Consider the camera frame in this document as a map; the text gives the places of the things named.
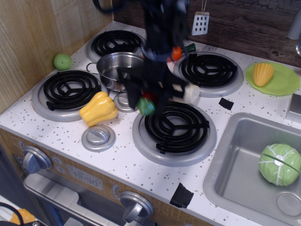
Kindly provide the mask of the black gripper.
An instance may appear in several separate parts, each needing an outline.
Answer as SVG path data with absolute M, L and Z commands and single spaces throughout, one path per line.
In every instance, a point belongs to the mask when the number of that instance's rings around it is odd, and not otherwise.
M 128 103 L 131 108 L 136 108 L 142 93 L 145 91 L 151 92 L 155 96 L 154 115 L 162 113 L 170 98 L 183 97 L 185 86 L 188 83 L 170 72 L 167 59 L 171 54 L 171 50 L 161 54 L 156 51 L 143 51 L 144 65 L 142 70 L 124 80 Z

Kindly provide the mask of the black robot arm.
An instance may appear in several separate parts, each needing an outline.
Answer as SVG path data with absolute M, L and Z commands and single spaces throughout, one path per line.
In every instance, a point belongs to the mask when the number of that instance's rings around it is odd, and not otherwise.
M 121 67 L 119 78 L 126 87 L 129 106 L 143 116 L 160 114 L 173 97 L 183 98 L 188 83 L 172 74 L 167 60 L 175 47 L 183 48 L 188 38 L 187 0 L 141 0 L 146 41 L 141 50 L 143 63 Z

